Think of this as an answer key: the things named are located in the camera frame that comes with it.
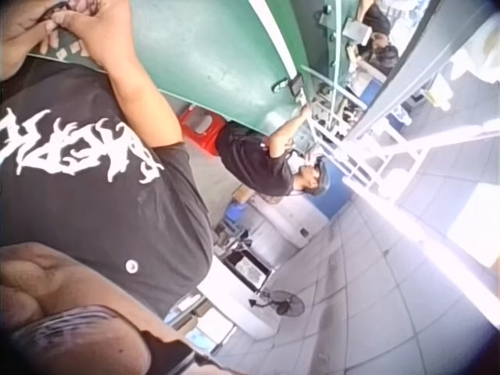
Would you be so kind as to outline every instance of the person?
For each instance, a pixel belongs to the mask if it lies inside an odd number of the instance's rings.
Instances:
[[[33,372],[237,374],[194,351],[137,299],[69,256],[37,243],[0,252],[2,328]]]
[[[389,41],[391,22],[375,0],[361,0],[356,19],[372,28],[367,45],[357,45],[357,54],[386,76],[399,60],[398,49]]]
[[[240,182],[260,194],[272,197],[301,191],[311,195],[324,193],[330,184],[322,161],[302,165],[296,173],[288,164],[291,140],[311,116],[308,105],[279,127],[267,140],[263,135],[230,121],[219,132],[216,149],[223,165]]]
[[[52,0],[2,7],[0,245],[60,249],[163,318],[208,273],[207,209],[176,115],[136,56],[128,0],[68,4],[41,22]],[[27,58],[57,27],[107,75]]]

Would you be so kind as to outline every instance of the tiled floor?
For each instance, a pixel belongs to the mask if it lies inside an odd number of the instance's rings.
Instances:
[[[500,117],[498,86],[468,75],[453,85],[452,110],[420,109],[408,128],[413,137]],[[499,152],[498,139],[432,151],[398,201],[494,293],[498,270],[479,264],[448,231],[479,184],[500,188]],[[497,332],[419,245],[361,198],[277,271],[273,288],[299,293],[304,315],[283,318],[263,341],[238,332],[218,354],[221,363],[251,375],[454,374]]]

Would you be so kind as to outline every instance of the blue bin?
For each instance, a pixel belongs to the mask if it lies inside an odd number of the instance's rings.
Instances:
[[[237,223],[239,219],[243,216],[243,212],[245,211],[247,205],[240,205],[239,203],[230,203],[226,209],[226,219],[232,221],[233,223]]]

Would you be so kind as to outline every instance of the chair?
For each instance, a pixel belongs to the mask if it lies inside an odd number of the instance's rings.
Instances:
[[[190,105],[180,116],[182,132],[209,154],[219,156],[216,139],[226,120],[207,109]]]

